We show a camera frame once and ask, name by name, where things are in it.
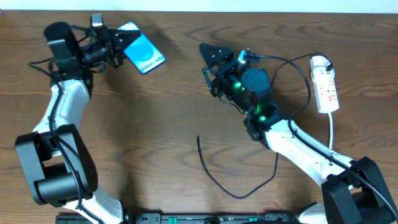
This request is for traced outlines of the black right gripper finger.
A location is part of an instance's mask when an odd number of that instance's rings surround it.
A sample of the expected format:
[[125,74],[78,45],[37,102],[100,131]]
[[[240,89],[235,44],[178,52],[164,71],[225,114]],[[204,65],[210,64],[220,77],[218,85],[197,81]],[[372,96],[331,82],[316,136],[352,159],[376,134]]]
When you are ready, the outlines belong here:
[[206,44],[202,42],[199,45],[199,51],[207,67],[220,65],[224,61],[229,62],[233,59],[233,51],[227,47]]
[[[218,71],[212,70],[208,67],[204,67],[202,68],[201,72],[204,76],[204,79],[206,81],[210,93],[219,93]],[[215,76],[215,79],[213,81],[210,80],[209,74]]]

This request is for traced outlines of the blue Galaxy smartphone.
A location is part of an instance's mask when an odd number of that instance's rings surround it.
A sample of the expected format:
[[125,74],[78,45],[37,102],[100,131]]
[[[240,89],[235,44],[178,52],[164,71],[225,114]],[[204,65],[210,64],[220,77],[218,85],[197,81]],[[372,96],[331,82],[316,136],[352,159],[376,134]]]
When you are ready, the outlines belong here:
[[164,54],[147,38],[133,22],[128,22],[118,30],[140,31],[141,35],[124,51],[127,58],[146,75],[166,62]]

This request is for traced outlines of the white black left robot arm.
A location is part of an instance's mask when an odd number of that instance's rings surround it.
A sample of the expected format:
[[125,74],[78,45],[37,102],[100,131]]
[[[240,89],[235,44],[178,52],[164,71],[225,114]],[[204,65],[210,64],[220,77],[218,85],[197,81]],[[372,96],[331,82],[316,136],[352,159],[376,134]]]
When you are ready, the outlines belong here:
[[17,137],[15,149],[33,200],[63,207],[92,223],[135,223],[122,201],[98,183],[95,163],[80,136],[85,106],[91,100],[93,76],[107,66],[118,68],[125,50],[141,36],[137,28],[110,29],[91,18],[84,37],[74,26],[55,22],[44,36],[52,51],[47,59],[51,99],[40,123]]

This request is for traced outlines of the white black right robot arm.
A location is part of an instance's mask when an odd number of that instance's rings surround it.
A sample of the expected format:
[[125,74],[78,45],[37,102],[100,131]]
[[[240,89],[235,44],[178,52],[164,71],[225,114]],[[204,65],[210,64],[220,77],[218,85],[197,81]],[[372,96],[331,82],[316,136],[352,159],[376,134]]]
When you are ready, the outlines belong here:
[[300,129],[273,97],[273,79],[257,67],[261,56],[202,43],[202,70],[212,96],[245,115],[246,131],[302,169],[322,190],[320,203],[292,217],[297,223],[394,223],[397,207],[378,165],[368,157],[352,159]]

